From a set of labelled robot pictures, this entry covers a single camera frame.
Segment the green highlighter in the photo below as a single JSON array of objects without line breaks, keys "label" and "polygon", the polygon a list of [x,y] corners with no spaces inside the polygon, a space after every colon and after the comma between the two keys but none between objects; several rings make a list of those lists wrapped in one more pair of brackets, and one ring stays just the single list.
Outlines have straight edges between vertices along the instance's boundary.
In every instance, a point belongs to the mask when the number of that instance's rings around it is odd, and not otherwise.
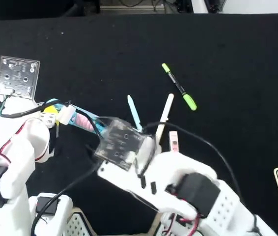
[{"label": "green highlighter", "polygon": [[169,69],[169,67],[165,63],[162,64],[162,67],[165,70],[165,72],[168,74],[168,76],[171,78],[171,80],[174,82],[174,84],[176,85],[178,90],[181,92],[184,100],[186,101],[186,103],[188,104],[190,109],[195,111],[197,109],[197,105],[195,104],[192,97],[190,97],[190,95],[185,92],[184,88],[180,86],[180,84],[176,80],[175,76],[173,75],[173,73],[171,72],[171,70]]}]

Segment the black tabletop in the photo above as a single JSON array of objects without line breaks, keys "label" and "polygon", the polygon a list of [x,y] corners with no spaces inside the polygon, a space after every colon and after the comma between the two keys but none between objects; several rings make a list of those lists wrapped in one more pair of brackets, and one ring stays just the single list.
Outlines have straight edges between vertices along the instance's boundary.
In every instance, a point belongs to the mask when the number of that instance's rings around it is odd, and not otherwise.
[{"label": "black tabletop", "polygon": [[[248,209],[278,234],[278,15],[138,15],[0,22],[0,56],[41,61],[36,101],[58,98],[102,116],[142,124],[169,119],[212,142],[234,169]],[[166,62],[198,104],[192,112],[161,68]],[[167,131],[162,139],[168,150]],[[90,168],[94,135],[60,130],[61,152],[37,164],[29,195],[57,192]],[[214,168],[219,157],[179,133],[183,154]],[[96,175],[68,192],[99,235],[147,231],[155,213]]]}]

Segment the transparent circuit board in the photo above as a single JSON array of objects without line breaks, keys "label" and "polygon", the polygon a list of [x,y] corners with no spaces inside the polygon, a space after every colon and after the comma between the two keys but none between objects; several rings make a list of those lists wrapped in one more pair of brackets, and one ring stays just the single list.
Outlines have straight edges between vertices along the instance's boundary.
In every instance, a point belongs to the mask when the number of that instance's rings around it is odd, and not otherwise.
[{"label": "transparent circuit board", "polygon": [[1,56],[0,95],[33,99],[40,61]]},{"label": "transparent circuit board", "polygon": [[115,119],[107,127],[95,156],[112,162],[128,171],[147,138],[126,121]]}]

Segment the pen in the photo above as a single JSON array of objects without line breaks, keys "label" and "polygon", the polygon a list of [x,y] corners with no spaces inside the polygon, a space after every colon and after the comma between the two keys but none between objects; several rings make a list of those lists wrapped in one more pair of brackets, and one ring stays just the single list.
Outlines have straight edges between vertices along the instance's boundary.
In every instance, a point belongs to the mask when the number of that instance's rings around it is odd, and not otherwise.
[{"label": "pen", "polygon": [[127,96],[127,100],[128,100],[130,111],[131,111],[131,114],[133,115],[137,130],[141,132],[142,131],[142,126],[140,124],[139,115],[138,115],[138,112],[136,110],[134,101],[133,101],[133,99],[131,98],[130,95]]},{"label": "pen", "polygon": [[[169,111],[170,111],[170,108],[172,106],[173,99],[174,99],[174,94],[170,93],[167,97],[167,102],[165,103],[160,122],[167,122],[167,120],[168,120],[167,117],[169,115]],[[163,130],[164,130],[164,125],[159,124],[159,126],[157,128],[157,131],[155,132],[155,138],[157,140],[157,143],[160,142]]]},{"label": "pen", "polygon": [[164,71],[168,74],[168,76],[171,78],[173,83],[176,85],[176,87],[178,88],[180,93],[182,94],[182,96],[183,96],[184,100],[186,101],[187,105],[190,107],[190,109],[195,111],[197,109],[197,105],[195,104],[192,97],[190,97],[190,95],[185,92],[184,88],[181,87],[181,85],[178,83],[177,79],[175,78],[175,76],[173,75],[173,73],[171,72],[171,70],[169,69],[169,67],[165,63],[162,64],[162,67],[163,67]]}]

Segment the cable connector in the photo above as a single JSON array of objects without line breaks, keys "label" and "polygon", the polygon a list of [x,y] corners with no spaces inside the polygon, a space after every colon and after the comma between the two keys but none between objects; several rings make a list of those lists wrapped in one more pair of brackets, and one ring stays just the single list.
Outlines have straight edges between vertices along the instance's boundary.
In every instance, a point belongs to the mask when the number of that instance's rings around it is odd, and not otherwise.
[{"label": "cable connector", "polygon": [[76,108],[73,105],[63,106],[57,115],[57,120],[64,125],[68,125],[75,112]]},{"label": "cable connector", "polygon": [[56,114],[41,112],[40,120],[49,128],[53,128],[56,123]]}]

